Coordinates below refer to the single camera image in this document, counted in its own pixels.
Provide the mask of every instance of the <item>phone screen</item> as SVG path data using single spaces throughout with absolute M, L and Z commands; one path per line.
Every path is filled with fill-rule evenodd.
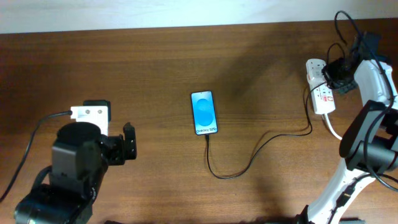
M 217 133 L 216 113 L 211 91 L 192 93 L 191 100 L 196 134 Z

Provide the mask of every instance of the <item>white power strip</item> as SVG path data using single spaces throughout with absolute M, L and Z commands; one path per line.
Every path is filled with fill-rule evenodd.
M 306 62 L 307 81 L 310 90 L 321 83 L 326 82 L 322 75 L 322 69 L 326 65 L 324 60 L 310 59 Z M 332 90 L 323 84 L 311 92 L 313 110 L 316 114 L 328 114 L 336 109 Z

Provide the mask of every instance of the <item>smartphone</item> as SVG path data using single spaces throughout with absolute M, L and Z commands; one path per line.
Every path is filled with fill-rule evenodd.
M 216 112 L 211 91 L 192 93 L 191 102 L 196 134 L 217 133 Z

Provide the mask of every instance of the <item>white cable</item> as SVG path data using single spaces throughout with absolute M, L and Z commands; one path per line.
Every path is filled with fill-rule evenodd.
M 324 114 L 326 123 L 328 124 L 328 128 L 330 130 L 330 132 L 339 140 L 341 140 L 341 137 L 335 132 L 335 130 L 333 130 L 333 128 L 331 127 L 330 121 L 329 121 L 329 117 L 328 114 Z

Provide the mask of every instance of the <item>wooden table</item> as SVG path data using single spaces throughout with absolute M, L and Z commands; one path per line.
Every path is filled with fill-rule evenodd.
M 354 30 L 347 22 L 340 24 L 352 40 Z M 398 61 L 397 19 L 358 25 L 382 34 L 379 51 Z M 293 217 L 320 195 L 340 159 L 339 141 L 321 117 L 310 109 L 313 134 L 275 139 L 247 174 L 218 180 L 205 163 L 205 138 L 194 133 L 190 93 L 213 91 L 219 133 L 210 139 L 211 163 L 220 175 L 236 173 L 259 142 L 303 132 L 305 62 L 325 58 L 335 41 L 331 21 L 0 35 L 1 192 L 38 119 L 87 99 L 107 99 L 113 116 L 109 134 L 121 133 L 130 121 L 137 131 L 138 158 L 109 168 L 90 223 Z M 339 54 L 332 50 L 332 59 Z M 358 90 L 335 98 L 331 122 L 343 134 L 361 109 L 361 99 Z M 57 130 L 69 122 L 57 118 L 40 128 L 11 193 L 0 204 L 1 223 L 14 221 L 15 206 L 38 171 L 51 163 Z M 397 195 L 374 183 L 345 217 L 395 223 L 397 206 Z

